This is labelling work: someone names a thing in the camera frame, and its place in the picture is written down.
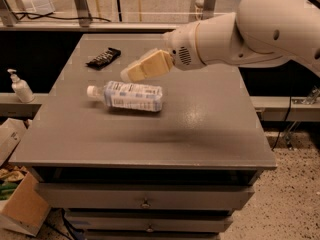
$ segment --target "pump bottle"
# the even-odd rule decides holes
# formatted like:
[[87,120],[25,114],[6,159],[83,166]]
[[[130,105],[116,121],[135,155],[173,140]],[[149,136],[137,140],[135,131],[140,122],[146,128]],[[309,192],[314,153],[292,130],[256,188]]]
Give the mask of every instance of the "pump bottle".
[[11,74],[12,80],[12,89],[18,96],[21,102],[28,103],[34,100],[33,92],[31,91],[29,85],[26,81],[20,79],[15,73],[15,69],[8,69],[8,72]]
[[90,85],[87,96],[108,107],[157,112],[162,109],[162,87],[110,81],[103,87]]

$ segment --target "table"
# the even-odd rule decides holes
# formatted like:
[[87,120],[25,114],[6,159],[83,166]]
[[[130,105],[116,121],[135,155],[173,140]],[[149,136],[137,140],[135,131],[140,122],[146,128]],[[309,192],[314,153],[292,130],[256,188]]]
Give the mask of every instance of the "table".
[[[108,47],[122,55],[96,71],[85,63]],[[37,192],[87,239],[219,239],[232,213],[276,168],[238,68],[224,64],[143,83],[164,89],[159,113],[109,109],[88,85],[153,48],[159,34],[85,34],[13,153]]]

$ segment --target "black vent grille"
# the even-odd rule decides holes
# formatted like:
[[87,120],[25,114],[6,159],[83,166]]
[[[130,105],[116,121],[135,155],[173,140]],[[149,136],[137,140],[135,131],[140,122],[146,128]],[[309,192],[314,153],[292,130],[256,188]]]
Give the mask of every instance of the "black vent grille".
[[179,58],[181,62],[185,65],[190,65],[191,63],[191,56],[187,48],[181,47],[179,50]]

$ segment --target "drawer knob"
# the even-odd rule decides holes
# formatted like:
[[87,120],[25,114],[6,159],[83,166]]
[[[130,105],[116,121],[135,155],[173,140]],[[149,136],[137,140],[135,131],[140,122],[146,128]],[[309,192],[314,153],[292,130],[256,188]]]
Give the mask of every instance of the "drawer knob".
[[148,203],[148,199],[144,199],[144,202],[140,205],[142,209],[149,209],[151,205]]
[[153,233],[154,232],[154,229],[152,228],[151,225],[149,225],[149,227],[146,229],[146,232],[147,233]]

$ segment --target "floor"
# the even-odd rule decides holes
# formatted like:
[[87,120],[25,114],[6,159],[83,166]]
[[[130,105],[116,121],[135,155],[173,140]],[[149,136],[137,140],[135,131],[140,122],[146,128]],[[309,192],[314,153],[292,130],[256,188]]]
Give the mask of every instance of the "floor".
[[[59,15],[74,14],[72,0],[56,3]],[[127,22],[187,22],[192,8],[190,0],[123,0],[124,21]],[[216,12],[234,11],[240,0],[217,0]],[[96,1],[89,0],[94,15],[99,15]],[[117,21],[116,0],[103,0],[103,17]],[[273,146],[277,128],[265,127],[270,146]],[[234,222],[221,234],[222,240],[301,240],[320,239],[320,131],[319,124],[301,125],[294,133],[290,151],[282,139],[274,154],[278,168],[265,172],[255,184],[255,195],[243,210],[235,212]],[[68,239],[61,219],[61,210],[52,210],[36,240]],[[25,240],[31,237],[0,229],[1,240]]]

